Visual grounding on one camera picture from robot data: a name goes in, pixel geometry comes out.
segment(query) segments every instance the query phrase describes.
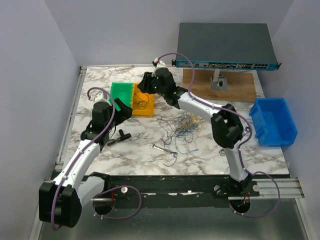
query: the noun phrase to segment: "yellow bin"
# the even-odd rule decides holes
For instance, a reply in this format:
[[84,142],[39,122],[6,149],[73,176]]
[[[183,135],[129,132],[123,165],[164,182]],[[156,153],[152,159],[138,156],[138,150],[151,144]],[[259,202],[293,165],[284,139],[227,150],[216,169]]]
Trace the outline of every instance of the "yellow bin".
[[131,108],[134,116],[153,116],[155,109],[155,95],[142,93],[138,83],[133,84]]

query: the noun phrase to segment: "blue plastic storage bin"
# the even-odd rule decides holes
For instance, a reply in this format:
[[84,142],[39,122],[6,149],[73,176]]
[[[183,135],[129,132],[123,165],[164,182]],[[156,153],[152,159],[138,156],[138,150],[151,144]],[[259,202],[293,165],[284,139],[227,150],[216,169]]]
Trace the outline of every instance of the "blue plastic storage bin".
[[256,98],[249,114],[260,146],[283,147],[294,143],[298,132],[284,98]]

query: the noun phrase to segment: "wrench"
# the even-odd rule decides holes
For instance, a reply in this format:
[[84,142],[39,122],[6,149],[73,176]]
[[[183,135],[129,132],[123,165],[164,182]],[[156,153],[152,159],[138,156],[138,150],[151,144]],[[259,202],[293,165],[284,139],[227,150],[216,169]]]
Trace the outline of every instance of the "wrench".
[[162,148],[162,147],[159,147],[159,146],[156,146],[154,143],[152,144],[152,145],[150,145],[150,148],[152,148],[152,149],[158,149],[158,150],[160,150],[160,151],[162,151],[162,152],[165,152],[165,153],[167,153],[167,154],[170,154],[172,157],[174,157],[174,158],[176,158],[177,157],[177,152],[175,152],[175,151],[171,151],[171,150],[168,150],[168,149],[164,149],[164,148]]

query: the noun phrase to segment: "cable connector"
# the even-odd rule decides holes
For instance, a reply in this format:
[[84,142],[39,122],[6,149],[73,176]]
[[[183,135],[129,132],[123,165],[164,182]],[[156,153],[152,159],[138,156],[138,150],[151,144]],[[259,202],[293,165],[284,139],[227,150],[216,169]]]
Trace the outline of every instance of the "cable connector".
[[160,60],[156,57],[156,58],[152,61],[152,65],[156,67],[159,62],[160,62]]

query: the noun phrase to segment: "black metal base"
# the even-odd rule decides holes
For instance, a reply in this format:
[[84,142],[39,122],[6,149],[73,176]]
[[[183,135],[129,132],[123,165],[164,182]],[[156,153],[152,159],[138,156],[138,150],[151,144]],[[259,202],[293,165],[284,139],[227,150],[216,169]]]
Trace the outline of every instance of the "black metal base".
[[[250,181],[240,190],[229,175],[110,176],[94,172],[91,176],[104,179],[104,191],[123,185],[136,187],[142,195],[142,208],[228,208],[228,197],[244,197],[246,192],[259,196],[259,192],[253,191],[257,182]],[[134,209],[139,197],[133,189],[126,193],[119,189],[114,191],[114,200],[117,209]],[[95,204],[95,209],[105,215],[111,210],[110,203]]]

